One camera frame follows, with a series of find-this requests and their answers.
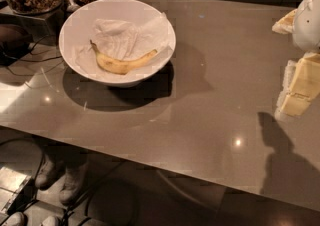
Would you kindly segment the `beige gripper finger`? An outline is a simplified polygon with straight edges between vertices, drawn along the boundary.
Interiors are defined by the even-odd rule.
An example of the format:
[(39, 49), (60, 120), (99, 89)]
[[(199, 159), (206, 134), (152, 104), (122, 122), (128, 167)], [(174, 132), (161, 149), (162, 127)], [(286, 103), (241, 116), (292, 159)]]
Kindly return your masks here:
[(292, 34), (294, 17), (297, 10), (294, 9), (278, 20), (273, 26), (272, 31), (278, 34)]
[(289, 60), (282, 87), (275, 118), (289, 120), (301, 116), (320, 94), (320, 54), (307, 52), (298, 61)]

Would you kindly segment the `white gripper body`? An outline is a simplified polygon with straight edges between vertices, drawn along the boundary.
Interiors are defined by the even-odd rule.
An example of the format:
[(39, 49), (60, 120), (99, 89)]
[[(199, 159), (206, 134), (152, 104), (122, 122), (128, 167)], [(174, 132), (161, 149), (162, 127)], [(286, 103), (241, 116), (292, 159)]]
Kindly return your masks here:
[(303, 0), (293, 21), (293, 42), (305, 52), (320, 51), (320, 0)]

